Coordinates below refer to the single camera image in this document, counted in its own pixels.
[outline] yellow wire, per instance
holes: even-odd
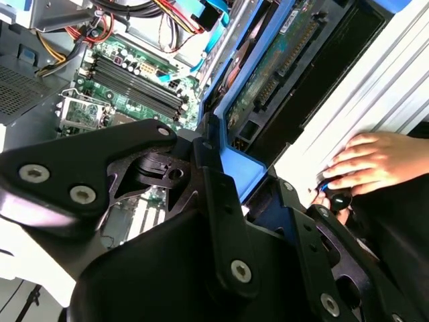
[[[195,34],[193,30],[191,30],[186,24],[183,23],[178,17],[174,14],[174,12],[170,11],[167,7],[165,7],[162,3],[160,3],[158,0],[154,0],[154,3],[156,3],[163,11],[165,11],[175,22],[177,22],[180,27],[182,27],[186,32],[190,34]]]
[[[53,50],[48,43],[45,41],[45,39],[43,39],[43,37],[40,35],[39,32],[37,32],[40,38],[40,42],[42,43],[43,47],[52,55],[52,57],[54,57],[56,60],[58,60],[59,62],[65,62],[66,61],[66,57],[63,54],[60,54],[58,52],[56,52],[55,50]]]

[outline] ventilation grille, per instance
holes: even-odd
[[[12,116],[26,111],[49,91],[44,84],[0,65],[0,113]]]

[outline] human hand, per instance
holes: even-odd
[[[329,166],[325,178],[344,175],[330,182],[330,189],[370,193],[429,173],[429,140],[387,132],[359,134]]]
[[[322,205],[322,206],[330,209],[330,201],[326,197],[326,195],[323,191],[320,191],[318,193],[318,191],[313,190],[310,192],[310,196],[313,199],[313,202],[311,203],[312,205]],[[346,208],[346,209],[340,210],[337,213],[336,218],[338,219],[338,221],[342,225],[345,225],[347,222],[347,219],[349,218],[349,215],[350,215],[350,209]]]

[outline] silver screw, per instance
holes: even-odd
[[[97,198],[97,194],[89,186],[74,186],[72,190],[70,190],[70,197],[75,203],[87,205],[94,202]]]
[[[248,283],[252,279],[252,271],[246,263],[241,260],[234,260],[231,263],[233,276],[242,283]]]
[[[283,184],[286,187],[286,189],[288,189],[289,191],[293,191],[294,190],[293,186],[290,183],[288,183],[288,182],[285,181],[285,182],[283,182]]]
[[[18,173],[22,180],[31,183],[45,182],[50,177],[49,170],[39,164],[26,164]]]
[[[401,317],[398,314],[392,314],[391,317],[393,317],[393,320],[395,322],[404,322],[404,320],[401,319]]]
[[[340,308],[338,304],[329,294],[323,293],[320,296],[320,302],[322,302],[324,309],[327,310],[333,317],[338,317],[340,315]]]
[[[92,32],[91,32],[91,36],[92,37],[98,37],[100,35],[100,33],[99,33],[99,31],[98,30],[93,30]]]
[[[320,212],[322,213],[323,217],[326,217],[326,218],[329,217],[328,211],[326,209],[320,208]]]
[[[169,136],[170,135],[169,131],[164,129],[163,127],[159,127],[158,132],[160,132],[163,136]]]

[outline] finger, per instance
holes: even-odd
[[[378,151],[378,147],[375,144],[362,144],[360,146],[352,146],[336,155],[330,162],[329,166],[334,166],[343,161],[347,161],[359,156],[368,156]]]
[[[362,133],[352,138],[346,145],[346,149],[352,146],[359,146],[361,144],[368,144],[378,141],[379,136],[376,133]]]
[[[340,210],[338,212],[338,215],[336,215],[336,218],[341,223],[341,225],[345,225],[347,222],[347,219],[349,218],[349,215],[350,215],[350,211],[346,208],[346,209]]]
[[[376,169],[365,169],[356,171],[353,174],[348,174],[340,179],[336,179],[328,184],[328,188],[332,190],[351,188],[353,186],[359,186],[374,182],[377,179]]]
[[[329,201],[329,199],[328,198],[323,199],[321,205],[323,207],[326,207],[326,208],[330,209],[330,201]]]
[[[323,202],[323,199],[325,199],[326,198],[326,195],[325,195],[325,193],[323,192],[323,191],[321,191],[318,195],[317,195],[317,197],[313,200],[313,204],[315,204],[315,205],[321,205],[322,204],[322,202]]]
[[[323,177],[332,178],[334,176],[342,176],[344,174],[355,172],[364,169],[374,168],[376,164],[370,160],[368,156],[360,156],[347,161],[340,162],[326,169],[323,172]]]
[[[316,197],[318,196],[318,191],[317,190],[310,190],[308,189],[308,200],[314,201],[316,199]]]
[[[353,196],[357,195],[364,195],[365,193],[370,193],[372,191],[375,191],[380,188],[384,188],[385,186],[389,186],[390,184],[385,181],[376,181],[376,182],[370,182],[366,184],[360,184],[357,186],[354,186],[351,189],[351,194]]]

